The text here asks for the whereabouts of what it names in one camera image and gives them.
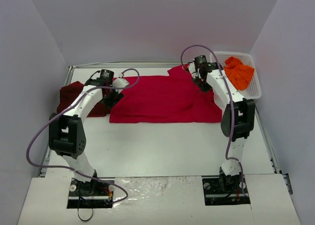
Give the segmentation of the bright red t shirt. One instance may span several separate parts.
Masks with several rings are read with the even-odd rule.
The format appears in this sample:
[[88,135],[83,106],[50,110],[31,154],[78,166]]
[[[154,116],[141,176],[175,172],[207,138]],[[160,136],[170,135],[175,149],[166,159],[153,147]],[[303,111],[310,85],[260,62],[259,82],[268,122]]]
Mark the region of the bright red t shirt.
[[167,76],[129,77],[137,84],[110,111],[111,123],[219,123],[222,110],[213,91],[202,92],[191,75],[176,66]]

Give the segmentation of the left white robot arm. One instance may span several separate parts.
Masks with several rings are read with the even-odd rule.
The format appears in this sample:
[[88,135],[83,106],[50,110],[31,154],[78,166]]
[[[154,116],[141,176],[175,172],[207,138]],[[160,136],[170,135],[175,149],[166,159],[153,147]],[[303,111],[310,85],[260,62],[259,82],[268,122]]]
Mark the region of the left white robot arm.
[[71,103],[71,110],[62,114],[49,125],[49,148],[61,156],[71,168],[74,179],[81,182],[81,189],[94,194],[99,189],[96,170],[90,165],[84,153],[87,145],[83,123],[92,109],[98,104],[107,108],[115,106],[123,97],[123,88],[129,82],[120,74],[103,69],[96,79],[84,84],[78,97]]

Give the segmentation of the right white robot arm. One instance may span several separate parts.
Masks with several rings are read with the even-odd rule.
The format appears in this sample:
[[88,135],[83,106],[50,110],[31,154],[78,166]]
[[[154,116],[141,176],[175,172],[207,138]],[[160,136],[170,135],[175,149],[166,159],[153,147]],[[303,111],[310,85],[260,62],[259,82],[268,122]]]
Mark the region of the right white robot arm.
[[222,110],[220,127],[228,138],[225,160],[220,167],[218,185],[229,192],[242,179],[240,162],[244,145],[254,127],[255,102],[246,99],[228,80],[219,63],[207,62],[206,56],[193,59],[188,65],[193,82],[203,92],[212,90],[215,104]]

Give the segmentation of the dark red folded t shirt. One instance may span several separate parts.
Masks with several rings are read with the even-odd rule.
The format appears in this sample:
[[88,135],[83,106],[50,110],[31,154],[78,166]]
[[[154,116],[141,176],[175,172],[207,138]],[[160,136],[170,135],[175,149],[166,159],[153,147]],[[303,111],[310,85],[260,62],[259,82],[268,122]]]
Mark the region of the dark red folded t shirt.
[[[68,108],[79,96],[83,90],[84,84],[79,81],[73,82],[60,89],[60,103],[57,107],[57,113],[62,112]],[[88,117],[104,117],[110,114],[110,110],[103,105],[98,103],[88,114]]]

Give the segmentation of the orange t shirt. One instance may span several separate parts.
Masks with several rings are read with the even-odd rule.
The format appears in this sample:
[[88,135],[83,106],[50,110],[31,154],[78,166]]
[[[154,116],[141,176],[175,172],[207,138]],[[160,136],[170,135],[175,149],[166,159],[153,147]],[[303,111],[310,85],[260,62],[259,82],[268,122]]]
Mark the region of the orange t shirt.
[[254,76],[254,68],[243,64],[240,59],[234,56],[229,57],[224,62],[223,69],[229,81],[237,90],[245,90]]

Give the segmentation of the white plastic basket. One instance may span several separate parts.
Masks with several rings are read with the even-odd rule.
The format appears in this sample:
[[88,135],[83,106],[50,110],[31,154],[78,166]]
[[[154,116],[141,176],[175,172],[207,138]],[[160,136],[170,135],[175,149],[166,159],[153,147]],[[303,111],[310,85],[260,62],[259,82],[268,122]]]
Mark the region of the white plastic basket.
[[218,61],[220,65],[224,67],[225,66],[224,61],[231,56],[237,57],[243,62],[243,64],[249,65],[254,68],[254,76],[249,86],[243,91],[238,90],[238,92],[240,92],[247,99],[250,99],[250,98],[259,99],[261,97],[261,88],[260,88],[260,83],[259,83],[258,75],[256,72],[255,64],[251,55],[246,54],[246,53],[238,53],[238,52],[217,51],[214,54],[210,55],[210,62],[215,63],[216,61]]

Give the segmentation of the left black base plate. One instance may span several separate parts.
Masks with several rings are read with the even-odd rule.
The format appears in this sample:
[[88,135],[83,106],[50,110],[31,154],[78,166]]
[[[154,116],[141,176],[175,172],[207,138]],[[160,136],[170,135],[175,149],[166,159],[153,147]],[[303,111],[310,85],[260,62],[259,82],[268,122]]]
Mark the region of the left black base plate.
[[67,209],[100,209],[113,207],[113,192],[108,188],[108,184],[98,181],[91,181],[91,185],[79,182],[72,178]]

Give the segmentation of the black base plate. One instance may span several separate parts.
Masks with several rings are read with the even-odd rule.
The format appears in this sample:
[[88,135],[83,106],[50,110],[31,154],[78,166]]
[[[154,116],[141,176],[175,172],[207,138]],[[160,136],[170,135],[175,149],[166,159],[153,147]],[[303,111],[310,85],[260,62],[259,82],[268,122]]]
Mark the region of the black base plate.
[[227,206],[227,205],[250,205],[251,201],[245,182],[242,184],[240,179],[223,189],[220,185],[219,176],[202,177],[204,203],[206,206]]
[[72,178],[67,209],[100,209],[113,207],[113,192],[108,188],[108,184],[98,181],[91,181],[91,185],[79,182]]

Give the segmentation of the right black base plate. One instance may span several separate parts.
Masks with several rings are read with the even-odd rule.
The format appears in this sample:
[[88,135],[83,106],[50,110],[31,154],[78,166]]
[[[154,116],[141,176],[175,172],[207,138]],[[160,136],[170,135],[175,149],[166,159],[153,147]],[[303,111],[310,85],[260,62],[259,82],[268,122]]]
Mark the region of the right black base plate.
[[220,185],[219,176],[202,177],[204,203],[206,206],[227,206],[227,205],[250,205],[251,201],[245,182],[242,184],[240,179],[223,189]]

